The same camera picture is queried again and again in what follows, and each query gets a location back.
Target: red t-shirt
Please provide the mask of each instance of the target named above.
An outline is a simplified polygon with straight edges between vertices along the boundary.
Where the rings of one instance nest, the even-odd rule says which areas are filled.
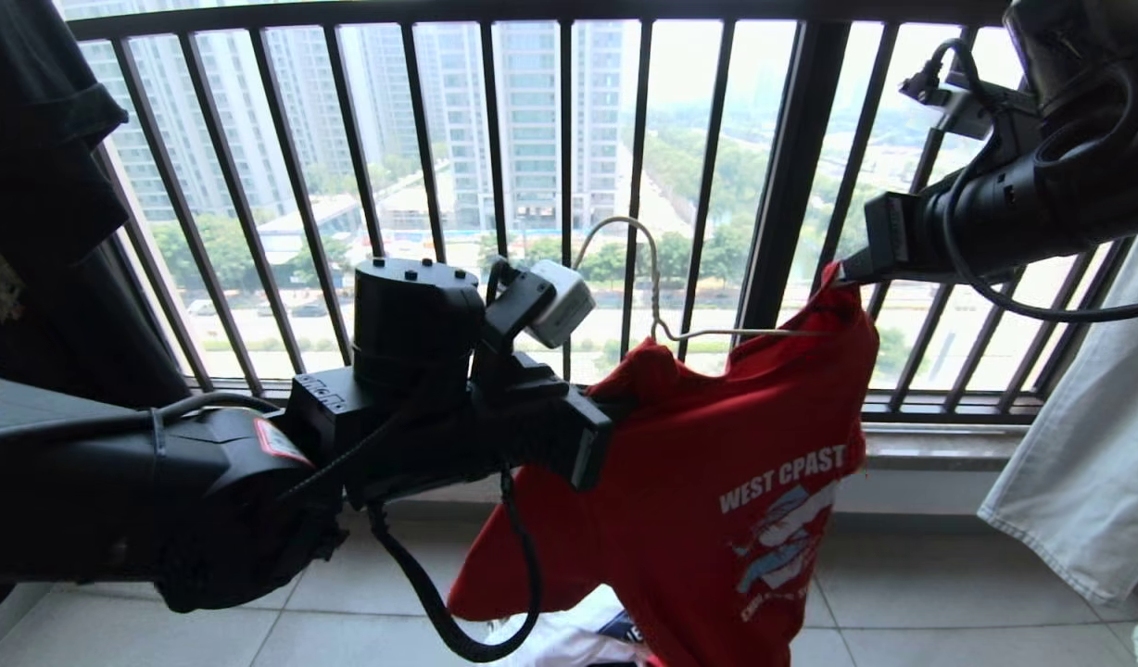
[[[826,279],[832,271],[825,273]],[[700,376],[644,341],[592,396],[628,396],[602,477],[575,493],[536,466],[516,500],[536,542],[544,609],[615,587],[669,667],[786,667],[836,481],[861,468],[861,402],[877,334],[855,287],[827,283],[786,328]],[[521,614],[527,578],[496,508],[450,594],[471,620]]]

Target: warning label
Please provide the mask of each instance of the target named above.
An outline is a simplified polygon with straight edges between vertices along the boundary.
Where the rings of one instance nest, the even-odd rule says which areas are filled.
[[[291,459],[295,461],[302,461],[303,463],[314,467],[313,463],[294,446],[292,442],[289,440],[288,436],[281,433],[280,428],[272,426],[272,422],[267,419],[254,419],[256,422],[256,434],[261,438],[261,448],[269,455],[278,455],[281,459]]]

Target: wire hanger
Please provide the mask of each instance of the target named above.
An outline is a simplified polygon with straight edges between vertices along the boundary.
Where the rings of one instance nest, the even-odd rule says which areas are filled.
[[[655,250],[655,238],[646,229],[644,223],[641,223],[633,216],[616,215],[609,216],[607,220],[599,222],[591,228],[589,233],[586,234],[586,240],[582,241],[582,249],[577,250],[577,258],[572,263],[574,271],[582,264],[582,258],[586,256],[586,248],[589,248],[589,241],[593,241],[595,233],[600,231],[603,227],[615,224],[617,222],[625,223],[629,227],[634,227],[646,238],[646,245],[651,249],[651,337],[655,339],[655,328],[659,326],[663,330],[663,335],[670,339],[670,341],[687,341],[688,338],[696,338],[699,336],[824,336],[824,331],[793,331],[791,329],[701,329],[699,331],[688,331],[687,334],[671,334],[671,329],[667,328],[667,322],[663,318],[659,315],[659,257]]]

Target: tile floor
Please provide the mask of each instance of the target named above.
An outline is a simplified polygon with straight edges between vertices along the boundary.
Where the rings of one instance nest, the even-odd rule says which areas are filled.
[[[363,526],[331,562],[225,611],[176,615],[146,585],[56,586],[0,643],[0,667],[461,664]],[[476,534],[468,524],[394,528],[439,587]],[[817,573],[795,667],[1136,664],[1137,600],[1094,609],[1003,535],[831,535]]]

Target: car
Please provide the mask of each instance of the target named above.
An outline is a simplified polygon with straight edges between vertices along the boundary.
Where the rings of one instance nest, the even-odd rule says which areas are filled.
[[[323,304],[310,303],[295,306],[290,312],[292,316],[327,316],[329,311]]]
[[[212,316],[214,315],[214,304],[209,299],[196,299],[187,306],[187,312],[195,316]]]

